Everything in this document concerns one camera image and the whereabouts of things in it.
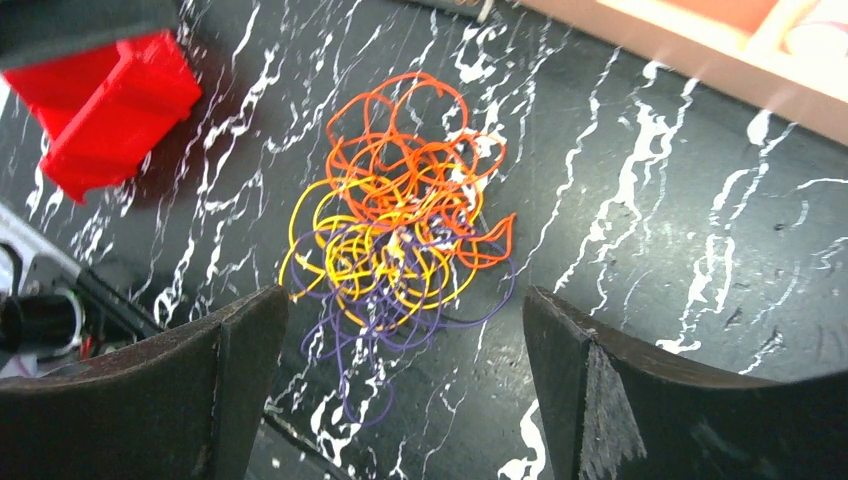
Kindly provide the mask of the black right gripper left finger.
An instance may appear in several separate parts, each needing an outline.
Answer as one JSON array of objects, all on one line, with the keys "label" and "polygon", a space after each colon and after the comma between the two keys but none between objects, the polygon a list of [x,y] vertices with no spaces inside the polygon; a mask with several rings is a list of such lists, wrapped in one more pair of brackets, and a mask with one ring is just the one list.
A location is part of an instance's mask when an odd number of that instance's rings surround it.
[{"label": "black right gripper left finger", "polygon": [[4,379],[2,477],[243,478],[288,302],[270,286],[43,377]]}]

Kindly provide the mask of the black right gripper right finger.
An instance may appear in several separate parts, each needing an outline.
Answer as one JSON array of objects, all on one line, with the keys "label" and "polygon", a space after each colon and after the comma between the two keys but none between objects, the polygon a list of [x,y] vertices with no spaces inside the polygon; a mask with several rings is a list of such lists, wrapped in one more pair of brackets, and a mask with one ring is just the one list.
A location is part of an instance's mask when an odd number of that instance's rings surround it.
[{"label": "black right gripper right finger", "polygon": [[843,479],[847,376],[781,383],[699,363],[532,286],[527,354],[558,479]]}]

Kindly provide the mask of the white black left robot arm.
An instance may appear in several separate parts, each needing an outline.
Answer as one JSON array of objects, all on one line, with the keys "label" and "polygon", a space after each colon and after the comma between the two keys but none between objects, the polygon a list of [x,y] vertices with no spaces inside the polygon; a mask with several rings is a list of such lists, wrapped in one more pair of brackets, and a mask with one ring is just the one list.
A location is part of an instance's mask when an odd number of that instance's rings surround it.
[{"label": "white black left robot arm", "polygon": [[149,314],[1,207],[1,377],[39,378],[163,331]]}]

